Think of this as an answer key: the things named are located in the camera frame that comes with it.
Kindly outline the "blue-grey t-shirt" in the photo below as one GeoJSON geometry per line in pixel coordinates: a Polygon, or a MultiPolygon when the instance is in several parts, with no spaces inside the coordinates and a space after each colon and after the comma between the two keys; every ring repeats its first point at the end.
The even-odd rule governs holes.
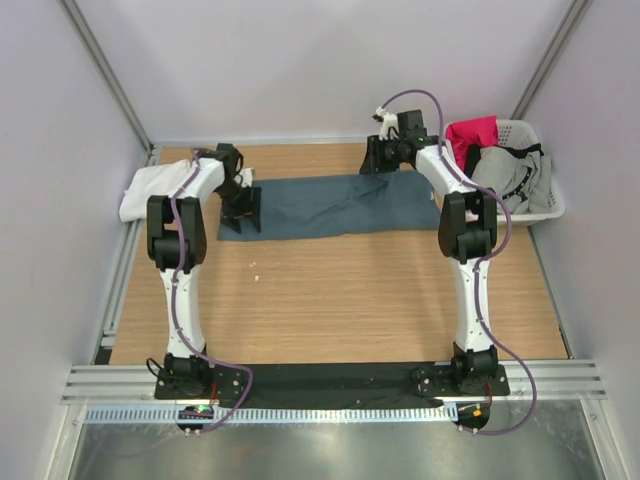
{"type": "Polygon", "coordinates": [[[261,230],[218,230],[221,241],[293,240],[395,230],[436,230],[440,210],[428,180],[412,170],[260,180],[261,230]]]}

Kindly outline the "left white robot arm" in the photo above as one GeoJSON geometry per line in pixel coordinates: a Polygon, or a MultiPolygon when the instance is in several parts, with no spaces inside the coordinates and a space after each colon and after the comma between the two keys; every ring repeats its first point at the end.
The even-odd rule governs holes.
{"type": "Polygon", "coordinates": [[[147,253],[163,283],[169,325],[163,363],[150,368],[163,397],[199,400],[213,387],[213,360],[199,315],[199,276],[208,247],[203,206],[216,194],[223,227],[241,233],[246,219],[260,232],[261,188],[245,180],[243,167],[243,154],[230,143],[196,149],[178,186],[147,201],[147,253]]]}

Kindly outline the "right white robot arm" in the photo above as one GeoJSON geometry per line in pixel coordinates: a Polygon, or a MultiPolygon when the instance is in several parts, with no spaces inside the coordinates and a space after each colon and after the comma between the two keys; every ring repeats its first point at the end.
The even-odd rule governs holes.
{"type": "Polygon", "coordinates": [[[457,330],[450,366],[432,380],[442,380],[447,389],[464,396],[481,395],[498,372],[497,350],[480,318],[488,305],[488,266],[481,259],[497,243],[496,201],[472,187],[440,139],[427,134],[419,110],[393,114],[379,107],[373,118],[380,131],[367,138],[359,173],[390,173],[406,163],[441,199],[438,245],[454,274],[457,330]]]}

